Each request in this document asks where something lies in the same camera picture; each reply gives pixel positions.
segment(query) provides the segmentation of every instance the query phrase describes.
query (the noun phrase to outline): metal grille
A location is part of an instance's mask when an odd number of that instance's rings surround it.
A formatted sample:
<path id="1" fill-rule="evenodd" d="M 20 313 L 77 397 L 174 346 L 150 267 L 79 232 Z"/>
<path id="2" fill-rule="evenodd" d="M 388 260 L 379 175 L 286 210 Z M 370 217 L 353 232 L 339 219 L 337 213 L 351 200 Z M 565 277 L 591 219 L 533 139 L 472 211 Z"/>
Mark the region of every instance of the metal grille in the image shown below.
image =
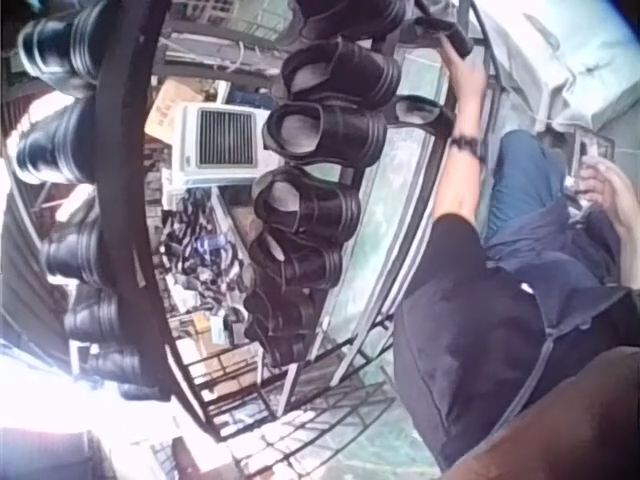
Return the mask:
<path id="1" fill-rule="evenodd" d="M 205 110 L 200 112 L 198 165 L 254 165 L 255 132 L 250 113 Z"/>

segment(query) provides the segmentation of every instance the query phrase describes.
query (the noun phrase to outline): hand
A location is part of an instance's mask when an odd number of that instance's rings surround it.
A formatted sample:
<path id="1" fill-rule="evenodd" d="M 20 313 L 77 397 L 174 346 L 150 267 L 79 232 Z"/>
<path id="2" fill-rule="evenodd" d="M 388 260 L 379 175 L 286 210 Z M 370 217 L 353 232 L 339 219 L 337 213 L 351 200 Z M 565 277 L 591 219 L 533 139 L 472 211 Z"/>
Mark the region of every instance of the hand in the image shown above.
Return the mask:
<path id="1" fill-rule="evenodd" d="M 584 157 L 583 163 L 578 188 L 584 198 L 601 205 L 619 233 L 640 228 L 640 203 L 620 167 L 600 157 Z"/>
<path id="2" fill-rule="evenodd" d="M 458 102 L 482 102 L 487 90 L 487 73 L 484 67 L 475 66 L 463 60 L 446 37 L 443 36 L 440 39 L 442 47 L 438 49 L 438 53 L 449 71 Z"/>

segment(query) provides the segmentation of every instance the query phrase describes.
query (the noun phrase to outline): black t-shirt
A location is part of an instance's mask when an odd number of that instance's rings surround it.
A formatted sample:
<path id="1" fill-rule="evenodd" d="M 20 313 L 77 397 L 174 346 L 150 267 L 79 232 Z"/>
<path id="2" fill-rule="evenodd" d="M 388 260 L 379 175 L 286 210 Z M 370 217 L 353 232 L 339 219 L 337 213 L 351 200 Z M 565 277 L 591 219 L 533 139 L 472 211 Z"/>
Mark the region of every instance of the black t-shirt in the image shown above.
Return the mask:
<path id="1" fill-rule="evenodd" d="M 468 221 L 457 215 L 436 220 L 395 315 L 394 369 L 398 395 L 441 469 L 491 432 L 533 370 L 544 340 L 528 286 L 486 266 Z M 640 345 L 640 318 L 629 296 L 596 317 L 589 330 L 555 342 L 528 405 L 620 345 Z"/>

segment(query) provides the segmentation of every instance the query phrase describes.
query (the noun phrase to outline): phone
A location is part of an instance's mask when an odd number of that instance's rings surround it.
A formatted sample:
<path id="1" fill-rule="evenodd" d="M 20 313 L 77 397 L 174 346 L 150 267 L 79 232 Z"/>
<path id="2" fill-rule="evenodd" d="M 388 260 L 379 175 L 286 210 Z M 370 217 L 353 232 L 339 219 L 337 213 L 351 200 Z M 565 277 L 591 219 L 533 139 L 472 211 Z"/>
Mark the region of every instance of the phone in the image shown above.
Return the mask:
<path id="1" fill-rule="evenodd" d="M 616 150 L 613 139 L 598 135 L 593 130 L 584 127 L 575 127 L 575 130 L 568 135 L 570 140 L 573 140 L 573 153 L 570 157 L 569 168 L 572 177 L 577 178 L 582 168 L 582 159 L 585 156 L 597 156 L 613 161 Z"/>

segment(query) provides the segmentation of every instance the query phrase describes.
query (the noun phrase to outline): finger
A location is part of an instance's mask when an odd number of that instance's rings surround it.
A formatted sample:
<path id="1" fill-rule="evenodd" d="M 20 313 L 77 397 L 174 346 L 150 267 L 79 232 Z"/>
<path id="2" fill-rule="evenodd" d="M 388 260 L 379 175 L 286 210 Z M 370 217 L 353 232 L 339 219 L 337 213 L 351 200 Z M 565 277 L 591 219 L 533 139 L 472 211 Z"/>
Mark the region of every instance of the finger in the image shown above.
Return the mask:
<path id="1" fill-rule="evenodd" d="M 600 171 L 595 167 L 582 167 L 578 172 L 578 177 L 581 179 L 598 178 L 601 175 Z"/>
<path id="2" fill-rule="evenodd" d="M 581 194 L 581 195 L 578 195 L 578 198 L 589 200 L 590 202 L 597 203 L 598 205 L 604 205 L 605 203 L 604 196 L 598 192 L 589 192 L 589 193 Z"/>
<path id="3" fill-rule="evenodd" d="M 611 160 L 602 157 L 595 157 L 593 155 L 587 155 L 583 157 L 582 161 L 584 164 L 590 165 L 600 170 L 610 181 L 613 182 L 613 176 L 616 176 L 621 182 L 618 182 L 619 185 L 624 184 L 626 188 L 632 191 L 634 190 L 633 184 L 631 183 L 631 180 L 629 180 L 629 177 L 627 177 L 622 169 Z"/>
<path id="4" fill-rule="evenodd" d="M 581 192 L 597 192 L 602 194 L 604 192 L 604 184 L 595 178 L 579 180 L 578 190 Z"/>
<path id="5" fill-rule="evenodd" d="M 629 177 L 617 165 L 600 168 L 602 175 L 613 185 L 616 191 L 626 191 L 633 195 L 635 189 Z"/>

